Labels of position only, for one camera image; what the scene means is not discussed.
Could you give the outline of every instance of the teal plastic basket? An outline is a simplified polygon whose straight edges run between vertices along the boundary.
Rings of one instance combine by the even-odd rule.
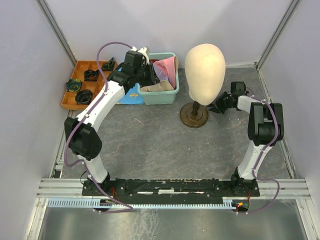
[[[150,59],[168,59],[175,56],[173,52],[160,52],[160,53],[150,53]],[[146,105],[156,105],[156,104],[173,104],[176,99],[176,95],[179,92],[179,76],[178,73],[175,75],[175,90],[172,91],[140,91],[140,86],[138,86],[138,93],[142,96],[144,104]]]

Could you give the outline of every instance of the gray mat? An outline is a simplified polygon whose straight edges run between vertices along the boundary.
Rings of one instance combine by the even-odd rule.
[[[265,200],[251,200],[253,209]],[[259,213],[216,209],[136,209],[97,214],[90,208],[48,207],[39,240],[307,240],[295,200]]]
[[[184,69],[179,69],[180,91],[174,104],[116,105],[102,122],[98,134],[101,158],[112,178],[228,179],[248,148],[249,115],[229,109],[209,112],[201,128],[188,128],[180,121],[181,107],[192,100]],[[255,68],[227,68],[221,92],[230,83],[243,81],[254,94],[264,96]],[[69,151],[68,161],[76,159]],[[82,165],[63,168],[63,178],[79,178]],[[265,157],[260,177],[289,178],[282,150],[277,144]]]

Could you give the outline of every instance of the white wall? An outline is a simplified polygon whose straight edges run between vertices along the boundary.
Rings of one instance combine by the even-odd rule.
[[[48,177],[67,111],[72,72],[36,1],[0,7],[0,239],[21,240],[42,177]]]
[[[174,52],[183,64],[202,43],[217,45],[228,65],[257,62],[291,0],[47,0],[78,60],[122,41],[152,52]],[[123,60],[126,48],[102,56]]]
[[[303,0],[262,68],[274,102],[283,104],[285,138],[320,214],[320,1]]]

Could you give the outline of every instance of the foam mannequin head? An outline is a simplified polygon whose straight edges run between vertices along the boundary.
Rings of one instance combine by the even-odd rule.
[[[209,105],[219,94],[225,79],[226,62],[218,47],[201,44],[192,48],[184,62],[189,95],[201,105]]]

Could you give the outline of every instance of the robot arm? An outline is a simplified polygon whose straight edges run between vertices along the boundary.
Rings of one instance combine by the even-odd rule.
[[[85,161],[90,173],[98,183],[102,183],[108,175],[100,157],[102,141],[97,134],[103,119],[136,83],[144,87],[160,82],[149,60],[146,47],[139,51],[133,47],[128,51],[121,68],[121,71],[114,70],[110,73],[107,78],[108,85],[104,85],[83,112],[76,118],[68,117],[64,122],[65,137],[68,139],[79,120],[84,118],[83,123],[73,135],[69,147],[74,154]]]
[[[237,174],[239,178],[252,180],[255,178],[253,171],[257,176],[266,154],[276,142],[283,139],[285,132],[282,105],[280,103],[270,103],[277,120],[278,138],[272,145],[266,147],[275,136],[273,118],[270,110],[261,100],[257,100],[253,96],[247,96],[247,93],[244,82],[232,82],[230,93],[223,92],[209,106],[211,107],[209,110],[224,114],[227,109],[236,108],[237,111],[245,111],[249,114],[247,134],[250,142],[242,163],[237,168]]]

